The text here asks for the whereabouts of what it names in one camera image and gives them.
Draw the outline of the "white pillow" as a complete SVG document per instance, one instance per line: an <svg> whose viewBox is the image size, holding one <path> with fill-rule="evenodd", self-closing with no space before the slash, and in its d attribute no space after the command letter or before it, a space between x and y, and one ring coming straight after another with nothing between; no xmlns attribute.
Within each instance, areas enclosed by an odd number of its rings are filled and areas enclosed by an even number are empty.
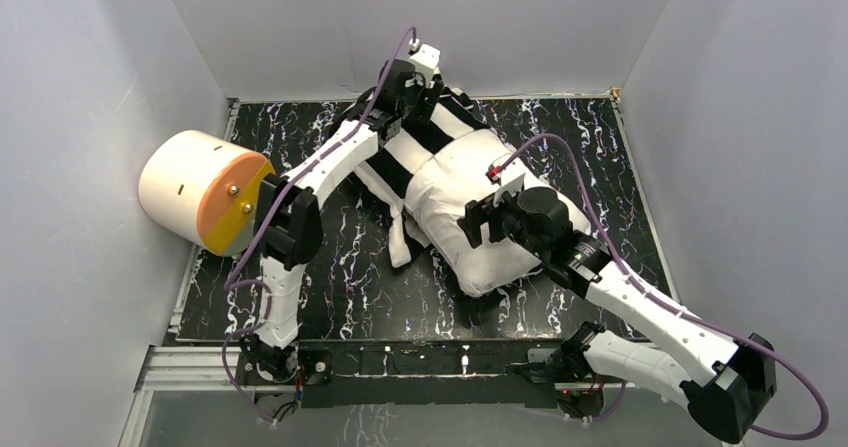
<svg viewBox="0 0 848 447"><path fill-rule="evenodd" d="M501 232L496 222L505 195L503 184L487 174L505 161L505 180L518 180L511 192L535 187L548 189L514 148L489 130L453 140L423 160L412 173L403 196L405 212L436 248L457 277L461 291L481 297L536 270L538 257Z"/></svg>

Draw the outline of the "black white striped pillowcase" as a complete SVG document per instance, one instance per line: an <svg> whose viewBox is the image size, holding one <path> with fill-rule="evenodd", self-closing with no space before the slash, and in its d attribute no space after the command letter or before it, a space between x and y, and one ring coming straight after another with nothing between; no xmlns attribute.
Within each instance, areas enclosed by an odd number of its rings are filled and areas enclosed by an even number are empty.
<svg viewBox="0 0 848 447"><path fill-rule="evenodd" d="M354 175L390 217L391 265L403 267L432 244L453 260L468 247L456 219L489 184L480 171L499 158L503 146L459 89L444 88L423 121L407 118L397 135Z"/></svg>

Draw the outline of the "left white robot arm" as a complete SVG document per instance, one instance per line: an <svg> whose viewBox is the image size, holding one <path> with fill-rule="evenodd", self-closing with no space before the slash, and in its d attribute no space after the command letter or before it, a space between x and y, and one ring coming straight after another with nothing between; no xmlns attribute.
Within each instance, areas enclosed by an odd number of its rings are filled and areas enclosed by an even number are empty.
<svg viewBox="0 0 848 447"><path fill-rule="evenodd" d="M444 87L437 61L419 55L386 62L380 81L336 117L327 140L310 157L260 183L254 238L245 254L260 261L256 283L263 290L264 312L256 331L239 346L275 383L290 381L298 371L292 345L298 336L298 299L305 267L324 242L326 199L356 169L376 176L378 186L402 199L413 169L400 162L400 143L408 128L428 121Z"/></svg>

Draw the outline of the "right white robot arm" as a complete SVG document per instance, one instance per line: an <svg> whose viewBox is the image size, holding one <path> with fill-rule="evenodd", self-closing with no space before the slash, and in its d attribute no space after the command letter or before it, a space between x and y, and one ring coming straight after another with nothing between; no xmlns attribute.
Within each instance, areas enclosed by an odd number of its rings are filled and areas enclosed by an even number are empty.
<svg viewBox="0 0 848 447"><path fill-rule="evenodd" d="M602 307L646 335L647 346L585 322L546 359L528 360L551 380L595 374L630 381L682 406L713 437L738 443L776 393L770 348L752 334L741 341L685 319L678 304L620 270L608 249L577 230L566 204L547 187L501 188L472 200L458 220L469 244L509 240L536 257L556 284Z"/></svg>

